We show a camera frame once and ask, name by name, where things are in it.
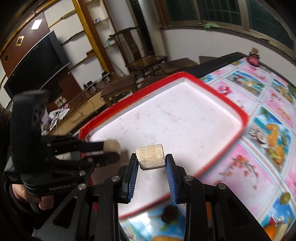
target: silver screw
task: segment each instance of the silver screw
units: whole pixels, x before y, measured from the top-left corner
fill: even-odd
[[[187,181],[187,182],[190,182],[193,180],[193,176],[190,176],[190,175],[187,175],[184,177],[184,180]]]
[[[111,178],[111,180],[112,180],[113,182],[118,182],[118,181],[120,180],[120,176],[113,176],[113,177]]]
[[[80,176],[85,176],[85,170],[81,170],[81,171],[79,171],[79,174],[80,174]]]
[[[86,184],[85,184],[85,183],[81,183],[81,184],[79,184],[79,185],[78,185],[78,189],[79,189],[79,190],[84,190],[84,189],[86,189]]]
[[[218,188],[224,190],[227,188],[227,186],[224,183],[219,183]]]

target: window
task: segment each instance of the window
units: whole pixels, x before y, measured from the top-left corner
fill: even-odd
[[[270,36],[271,38],[293,49],[293,40],[275,17],[256,0],[247,0],[250,29]]]
[[[237,0],[196,0],[202,20],[241,25]]]
[[[197,20],[193,0],[165,0],[171,21]]]

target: television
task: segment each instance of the television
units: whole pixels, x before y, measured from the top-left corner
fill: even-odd
[[[42,89],[53,76],[69,64],[54,31],[36,43],[14,68],[4,89],[12,99],[28,90]]]

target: window frame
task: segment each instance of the window frame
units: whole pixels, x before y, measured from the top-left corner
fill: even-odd
[[[284,20],[279,16],[279,14],[272,9],[264,0],[257,0],[261,5],[263,5],[284,27],[284,29],[287,31],[287,33],[290,35],[292,41],[293,41],[293,49],[288,48],[286,45],[282,44],[281,42],[269,37],[268,35],[265,35],[263,33],[260,33],[258,31],[255,31],[253,29],[250,29],[250,19],[249,19],[249,11],[246,0],[237,0],[238,7],[239,7],[239,13],[241,18],[241,26],[234,25],[230,23],[224,23],[224,22],[215,22],[215,21],[204,21],[201,19],[198,3],[196,0],[191,0],[196,11],[196,15],[198,20],[191,20],[191,21],[172,21],[170,18],[170,14],[168,12],[168,8],[166,6],[165,0],[154,0],[159,17],[160,17],[160,27],[203,27],[203,25],[212,22],[216,23],[220,26],[221,29],[234,31],[240,34],[245,34],[251,37],[254,37],[258,39],[261,42],[264,42],[265,44],[269,44],[284,54],[288,55],[290,58],[292,58],[294,61],[296,61],[296,38],[293,35],[292,31],[289,29],[287,24],[284,22]]]

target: tv frame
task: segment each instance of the tv frame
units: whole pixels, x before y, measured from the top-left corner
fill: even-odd
[[[11,99],[13,99],[14,94],[11,92],[10,88],[9,88],[9,78],[13,75],[14,71],[16,70],[16,68],[21,64],[21,62],[28,57],[36,48],[38,48],[38,46],[40,44],[42,44],[43,42],[47,41],[48,39],[50,39],[56,54],[58,55],[60,61],[62,62],[62,67],[56,71],[40,88],[39,90],[41,90],[57,73],[59,73],[63,68],[65,68],[68,64],[70,64],[60,42],[58,41],[54,31],[50,31],[47,35],[45,35],[41,40],[39,40],[26,54],[25,56],[20,60],[20,62],[16,65],[16,67],[13,69],[13,71],[11,72],[11,74],[9,75],[5,85],[4,85],[4,89],[6,90],[7,94],[9,95],[9,97]]]

